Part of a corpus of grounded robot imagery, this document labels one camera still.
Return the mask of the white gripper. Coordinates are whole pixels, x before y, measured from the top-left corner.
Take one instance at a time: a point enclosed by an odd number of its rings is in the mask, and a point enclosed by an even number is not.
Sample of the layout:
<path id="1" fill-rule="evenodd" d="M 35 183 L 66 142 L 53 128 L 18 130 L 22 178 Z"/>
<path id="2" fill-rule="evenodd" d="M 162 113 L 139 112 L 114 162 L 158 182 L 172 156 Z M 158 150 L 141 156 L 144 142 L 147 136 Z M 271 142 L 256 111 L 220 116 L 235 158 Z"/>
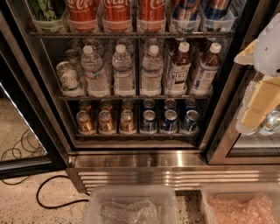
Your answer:
<path id="1" fill-rule="evenodd" d="M 280 105 L 280 13 L 277 13 L 243 51 L 234 63 L 253 65 L 265 74 L 262 80 L 251 81 L 245 91 L 235 125 L 237 131 L 251 135 L 266 116 Z"/>

